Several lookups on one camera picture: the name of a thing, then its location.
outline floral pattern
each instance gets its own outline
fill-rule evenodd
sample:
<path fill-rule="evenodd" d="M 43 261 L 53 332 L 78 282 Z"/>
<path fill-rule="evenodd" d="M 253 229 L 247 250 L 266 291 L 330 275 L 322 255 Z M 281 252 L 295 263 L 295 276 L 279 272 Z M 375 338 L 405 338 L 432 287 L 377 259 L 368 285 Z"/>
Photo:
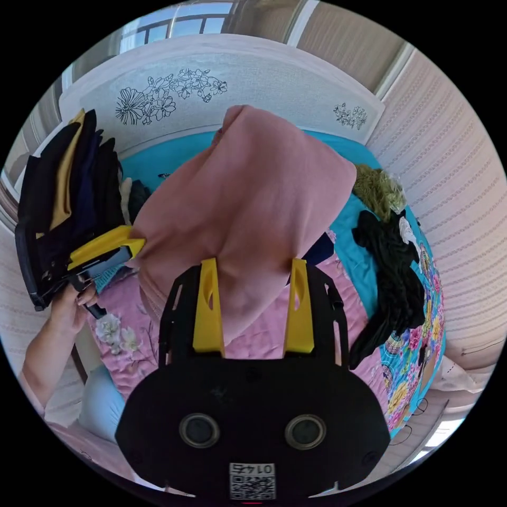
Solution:
<path fill-rule="evenodd" d="M 132 353 L 139 350 L 140 343 L 135 331 L 131 327 L 122 328 L 121 320 L 112 313 L 97 320 L 95 334 L 100 342 L 109 346 L 113 355 L 118 355 L 122 351 Z"/>
<path fill-rule="evenodd" d="M 357 130 L 360 130 L 368 119 L 368 115 L 364 108 L 356 106 L 354 109 L 350 110 L 347 109 L 346 102 L 335 106 L 333 112 L 336 114 L 336 121 L 339 121 L 346 127 L 355 127 Z"/>
<path fill-rule="evenodd" d="M 440 276 L 423 241 L 421 247 L 421 273 L 419 278 L 425 289 L 424 324 L 416 329 L 406 330 L 402 336 L 392 334 L 380 347 L 382 373 L 386 385 L 389 408 L 388 426 L 393 431 L 407 415 L 417 408 L 420 396 L 414 396 L 420 386 L 424 364 L 419 364 L 419 351 L 429 347 L 431 354 L 440 360 L 444 344 L 444 306 L 440 287 Z"/>
<path fill-rule="evenodd" d="M 124 124 L 149 125 L 153 120 L 161 121 L 176 111 L 175 97 L 186 100 L 195 93 L 203 102 L 209 102 L 214 95 L 227 91 L 227 82 L 210 76 L 210 69 L 181 69 L 177 76 L 148 78 L 143 91 L 123 88 L 116 102 L 116 117 Z"/>

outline yellow bracket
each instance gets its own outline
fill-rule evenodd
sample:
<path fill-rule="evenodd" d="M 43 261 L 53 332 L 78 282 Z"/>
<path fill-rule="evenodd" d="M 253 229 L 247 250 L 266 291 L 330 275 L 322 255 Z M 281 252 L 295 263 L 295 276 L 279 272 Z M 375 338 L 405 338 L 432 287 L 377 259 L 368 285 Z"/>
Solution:
<path fill-rule="evenodd" d="M 120 247 L 128 247 L 133 259 L 146 240 L 131 239 L 130 230 L 131 226 L 118 226 L 74 250 L 70 255 L 71 262 L 67 268 L 68 271 Z"/>
<path fill-rule="evenodd" d="M 220 352 L 225 357 L 216 259 L 201 262 L 193 347 L 197 353 Z"/>
<path fill-rule="evenodd" d="M 312 306 L 308 288 L 306 260 L 293 259 L 284 354 L 285 352 L 310 354 L 313 347 Z"/>

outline floral drawing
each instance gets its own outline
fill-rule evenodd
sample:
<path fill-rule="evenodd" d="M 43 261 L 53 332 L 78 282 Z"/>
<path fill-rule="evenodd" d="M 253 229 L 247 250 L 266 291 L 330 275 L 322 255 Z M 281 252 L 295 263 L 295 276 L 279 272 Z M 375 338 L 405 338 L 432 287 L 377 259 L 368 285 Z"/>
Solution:
<path fill-rule="evenodd" d="M 357 128 L 359 130 L 368 119 L 368 115 L 364 108 L 356 106 L 354 109 L 347 109 L 347 104 L 344 102 L 341 105 L 335 106 L 333 109 L 336 114 L 336 121 L 342 125 L 350 128 Z"/>
<path fill-rule="evenodd" d="M 227 91 L 227 82 L 210 76 L 210 69 L 181 69 L 177 76 L 148 78 L 148 86 L 138 91 L 127 87 L 120 90 L 116 102 L 116 117 L 124 124 L 149 125 L 153 120 L 161 121 L 176 111 L 175 97 L 186 100 L 196 94 L 203 102 L 209 102 L 214 95 Z"/>

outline yellow clothing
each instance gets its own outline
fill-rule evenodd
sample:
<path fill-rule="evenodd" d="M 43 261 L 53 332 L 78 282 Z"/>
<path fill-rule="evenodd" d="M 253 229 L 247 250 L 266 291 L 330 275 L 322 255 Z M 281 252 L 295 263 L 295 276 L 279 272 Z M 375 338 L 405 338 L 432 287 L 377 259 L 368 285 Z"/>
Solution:
<path fill-rule="evenodd" d="M 72 161 L 74 160 L 74 153 L 78 143 L 79 136 L 83 129 L 83 121 L 85 119 L 85 110 L 81 109 L 77 116 L 69 122 L 80 123 L 78 131 L 72 138 L 57 171 L 57 188 L 53 204 L 53 219 L 49 230 L 59 226 L 66 220 L 72 213 L 70 208 L 70 172 L 72 170 Z"/>

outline cable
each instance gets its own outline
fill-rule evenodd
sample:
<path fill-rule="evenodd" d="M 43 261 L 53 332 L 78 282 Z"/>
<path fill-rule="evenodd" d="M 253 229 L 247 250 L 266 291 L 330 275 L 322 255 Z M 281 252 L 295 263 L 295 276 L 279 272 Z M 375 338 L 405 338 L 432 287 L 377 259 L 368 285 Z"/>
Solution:
<path fill-rule="evenodd" d="M 421 404 L 422 401 L 425 401 L 426 402 L 426 406 L 424 407 L 424 409 L 422 409 L 419 405 Z M 426 409 L 428 408 L 428 405 L 429 405 L 429 402 L 426 398 L 421 398 L 418 402 L 417 402 L 417 408 L 416 410 L 420 410 L 421 412 L 416 414 L 415 410 L 414 410 L 414 416 L 421 416 L 422 414 L 424 414 L 424 412 L 426 412 Z"/>
<path fill-rule="evenodd" d="M 407 435 L 407 438 L 405 440 L 402 440 L 401 442 L 398 442 L 397 444 L 389 444 L 390 447 L 394 447 L 395 445 L 404 444 L 410 438 L 410 435 L 412 435 L 412 427 L 409 424 L 405 424 L 404 427 L 410 428 L 410 433 Z"/>

